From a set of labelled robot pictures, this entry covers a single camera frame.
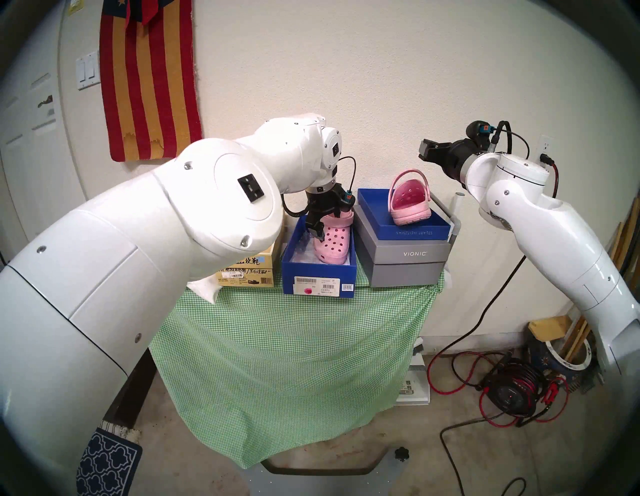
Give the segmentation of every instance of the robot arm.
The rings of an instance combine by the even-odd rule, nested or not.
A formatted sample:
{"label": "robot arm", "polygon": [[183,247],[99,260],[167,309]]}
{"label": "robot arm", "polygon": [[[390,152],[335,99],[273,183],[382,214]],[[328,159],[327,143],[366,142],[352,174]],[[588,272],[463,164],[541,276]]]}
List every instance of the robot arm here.
{"label": "robot arm", "polygon": [[637,384],[639,306],[595,233],[568,203],[543,194],[549,172],[510,154],[486,152],[486,143],[424,140],[419,157],[458,180],[492,225],[513,231],[534,266],[584,314],[605,372]]}
{"label": "robot arm", "polygon": [[341,148],[314,114],[197,141],[69,212],[0,273],[2,420],[57,492],[75,493],[89,438],[187,281],[267,248],[280,194],[334,187]]}

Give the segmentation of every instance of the light switch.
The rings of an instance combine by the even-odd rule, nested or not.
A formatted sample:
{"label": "light switch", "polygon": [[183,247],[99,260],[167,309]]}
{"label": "light switch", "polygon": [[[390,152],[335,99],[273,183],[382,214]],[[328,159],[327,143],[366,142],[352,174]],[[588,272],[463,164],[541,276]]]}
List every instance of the light switch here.
{"label": "light switch", "polygon": [[100,82],[97,51],[76,59],[76,82],[78,90],[84,90]]}

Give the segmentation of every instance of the concrete floor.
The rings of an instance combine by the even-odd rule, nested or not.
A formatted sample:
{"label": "concrete floor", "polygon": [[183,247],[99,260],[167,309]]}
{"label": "concrete floor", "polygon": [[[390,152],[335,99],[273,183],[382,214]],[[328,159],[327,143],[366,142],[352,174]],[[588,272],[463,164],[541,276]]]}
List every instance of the concrete floor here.
{"label": "concrete floor", "polygon": [[[460,359],[460,369],[464,370],[470,363],[462,358],[467,357]],[[442,359],[433,367],[432,380],[444,390],[458,385],[449,363]],[[370,465],[387,446],[403,445],[410,459],[391,495],[455,495],[456,478],[438,434],[448,425],[478,418],[478,397],[472,388],[450,396],[432,394],[427,406],[396,406],[377,414],[360,429],[291,449],[270,461],[277,467],[360,468]],[[525,496],[551,496],[580,485],[619,425],[611,404],[608,389],[599,385],[586,395],[572,394],[565,412],[549,424],[497,429],[482,423],[448,432],[445,440],[466,493],[499,495],[507,482],[518,476],[527,480]],[[487,415],[493,412],[491,406]],[[549,415],[558,407],[554,405]],[[237,465],[189,432],[158,374],[136,429],[142,431],[143,455],[131,496],[249,494]],[[519,491],[514,484],[508,496]]]}

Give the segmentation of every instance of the blue container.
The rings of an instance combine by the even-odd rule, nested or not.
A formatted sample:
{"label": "blue container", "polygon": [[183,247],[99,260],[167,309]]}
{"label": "blue container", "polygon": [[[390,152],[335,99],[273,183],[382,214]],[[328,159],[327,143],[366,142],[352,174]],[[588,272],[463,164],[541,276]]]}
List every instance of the blue container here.
{"label": "blue container", "polygon": [[296,281],[296,277],[302,277],[309,280],[331,278],[340,280],[340,298],[353,298],[356,284],[356,248],[353,241],[353,229],[351,229],[351,235],[349,237],[348,265],[323,264],[320,261],[318,261],[317,264],[292,262],[291,259],[293,258],[296,246],[306,231],[306,220],[306,215],[298,219],[298,223],[293,231],[291,240],[282,255],[282,292],[284,294],[293,294],[293,285]]}
{"label": "blue container", "polygon": [[388,211],[388,189],[358,189],[358,203],[369,219],[378,239],[413,240],[448,239],[450,224],[431,210],[431,217],[406,226],[397,226]]}

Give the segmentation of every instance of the pink clog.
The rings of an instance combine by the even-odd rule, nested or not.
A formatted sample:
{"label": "pink clog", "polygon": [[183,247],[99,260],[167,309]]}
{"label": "pink clog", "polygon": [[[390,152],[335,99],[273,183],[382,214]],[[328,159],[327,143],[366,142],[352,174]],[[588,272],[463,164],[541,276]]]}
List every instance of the pink clog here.
{"label": "pink clog", "polygon": [[[417,179],[410,179],[402,183],[394,191],[394,186],[398,179],[410,172],[420,174],[424,179],[424,183]],[[394,223],[397,226],[401,226],[431,217],[430,201],[431,192],[429,191],[427,178],[418,169],[408,169],[401,172],[394,179],[394,183],[389,189],[388,209]]]}
{"label": "pink clog", "polygon": [[340,217],[333,214],[322,217],[324,241],[314,239],[316,257],[322,262],[342,265],[349,253],[349,235],[353,224],[353,210],[341,212]]}

